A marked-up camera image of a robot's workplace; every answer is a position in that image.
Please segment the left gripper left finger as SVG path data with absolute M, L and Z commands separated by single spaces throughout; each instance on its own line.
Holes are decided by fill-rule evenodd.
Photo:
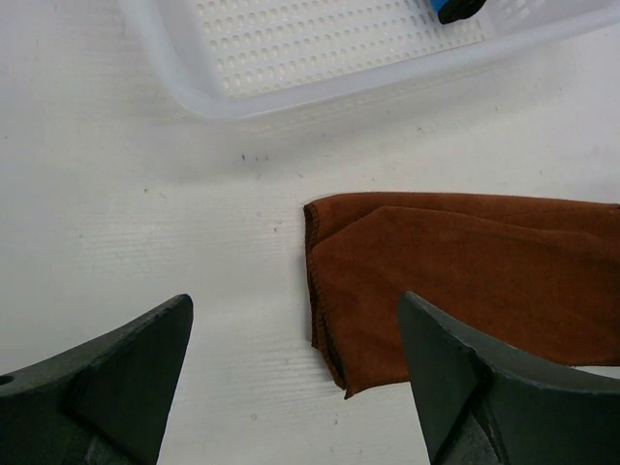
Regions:
M 154 464 L 193 323 L 177 295 L 1 377 L 4 464 Z

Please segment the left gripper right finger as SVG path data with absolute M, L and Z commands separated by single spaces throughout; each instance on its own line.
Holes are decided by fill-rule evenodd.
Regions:
M 618 463 L 618 380 L 521 351 L 410 292 L 397 318 L 431 463 Z

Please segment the brown towel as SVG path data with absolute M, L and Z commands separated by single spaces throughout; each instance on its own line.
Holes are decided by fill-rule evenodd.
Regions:
M 312 344 L 347 396 L 407 380 L 408 291 L 538 357 L 619 362 L 615 203 L 352 193 L 303 213 Z

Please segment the white plastic basket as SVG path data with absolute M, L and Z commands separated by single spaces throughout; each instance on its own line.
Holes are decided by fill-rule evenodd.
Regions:
M 615 1 L 488 1 L 442 24 L 428 1 L 125 1 L 173 98 L 231 121 L 480 70 L 619 19 Z

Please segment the blue and grey towel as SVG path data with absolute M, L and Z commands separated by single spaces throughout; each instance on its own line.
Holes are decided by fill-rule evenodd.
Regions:
M 474 16 L 486 0 L 430 0 L 434 13 L 441 24 L 451 24 Z

